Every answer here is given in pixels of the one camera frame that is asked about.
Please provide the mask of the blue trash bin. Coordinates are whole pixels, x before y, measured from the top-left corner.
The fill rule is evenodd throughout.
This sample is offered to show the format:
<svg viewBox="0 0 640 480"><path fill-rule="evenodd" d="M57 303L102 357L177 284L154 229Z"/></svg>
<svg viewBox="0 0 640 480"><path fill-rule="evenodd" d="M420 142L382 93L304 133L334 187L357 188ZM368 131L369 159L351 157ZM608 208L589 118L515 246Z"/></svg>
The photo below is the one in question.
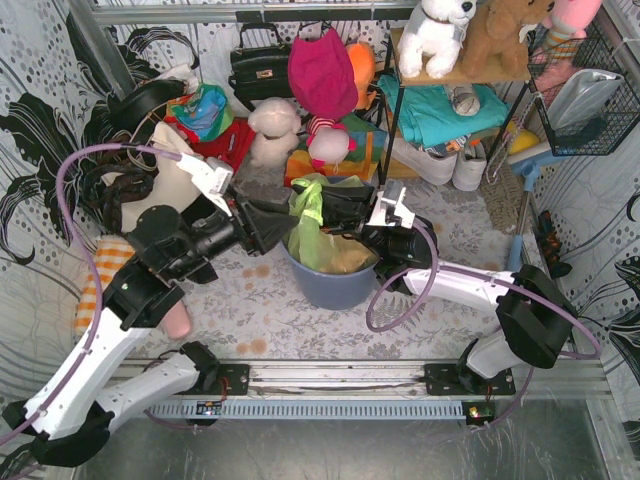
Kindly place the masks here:
<svg viewBox="0 0 640 480"><path fill-rule="evenodd" d="M336 183L342 177L327 178L331 183ZM346 275L315 272L301 265L288 253L284 243L288 235L283 239L283 246L289 255L297 285L312 305L339 311L353 308L367 299L376 279L373 271L375 264Z"/></svg>

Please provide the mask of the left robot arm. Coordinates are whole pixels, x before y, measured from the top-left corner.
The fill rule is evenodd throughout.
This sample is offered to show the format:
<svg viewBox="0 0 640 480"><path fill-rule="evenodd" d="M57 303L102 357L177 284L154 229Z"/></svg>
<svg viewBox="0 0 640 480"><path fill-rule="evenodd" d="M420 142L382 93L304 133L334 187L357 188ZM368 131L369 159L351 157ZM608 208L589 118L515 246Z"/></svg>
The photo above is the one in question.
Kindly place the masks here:
<svg viewBox="0 0 640 480"><path fill-rule="evenodd" d="M236 193L209 203L204 213L187 224L171 206L147 209L126 236L134 256L106 287L79 344L36 395L4 409L4 420L31 436L22 449L37 463L77 467L155 403L192 389L227 389L218 358L199 341L184 344L126 382L107 384L127 355L180 303L179 281L212 282L215 256L236 244L250 255L265 254L297 224L286 206Z"/></svg>

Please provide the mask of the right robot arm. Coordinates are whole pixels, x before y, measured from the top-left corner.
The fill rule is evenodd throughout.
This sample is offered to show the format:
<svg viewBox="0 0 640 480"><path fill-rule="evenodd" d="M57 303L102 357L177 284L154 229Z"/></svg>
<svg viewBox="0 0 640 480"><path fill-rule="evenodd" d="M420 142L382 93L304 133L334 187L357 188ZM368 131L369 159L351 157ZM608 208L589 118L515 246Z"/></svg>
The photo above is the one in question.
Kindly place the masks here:
<svg viewBox="0 0 640 480"><path fill-rule="evenodd" d="M565 355L577 323L574 308L539 268L483 271L438 258L432 226L404 203L406 189L390 181L382 189L299 178L294 200L303 219L324 232L353 239L375 253L376 273L385 288L435 296L496 315L496 332L472 341L443 390L469 394L497 392L495 381L516 365L550 369Z"/></svg>

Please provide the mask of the green trash bag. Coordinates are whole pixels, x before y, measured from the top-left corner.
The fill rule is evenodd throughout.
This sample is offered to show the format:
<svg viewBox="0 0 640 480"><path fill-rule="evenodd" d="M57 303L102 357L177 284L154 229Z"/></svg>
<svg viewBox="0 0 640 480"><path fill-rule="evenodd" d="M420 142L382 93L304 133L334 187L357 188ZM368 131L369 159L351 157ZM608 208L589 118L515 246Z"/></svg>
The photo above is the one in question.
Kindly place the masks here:
<svg viewBox="0 0 640 480"><path fill-rule="evenodd" d="M373 266L378 256L364 245L322 230L329 226L328 220L321 219L322 214L329 212L329 207L321 194L329 186L344 189L362 187L364 183L357 176L339 178L331 183L319 173L294 179L291 188L301 187L302 192L292 192L288 200L289 213L298 219L297 226L284 241L288 253L301 265L326 274L346 275Z"/></svg>

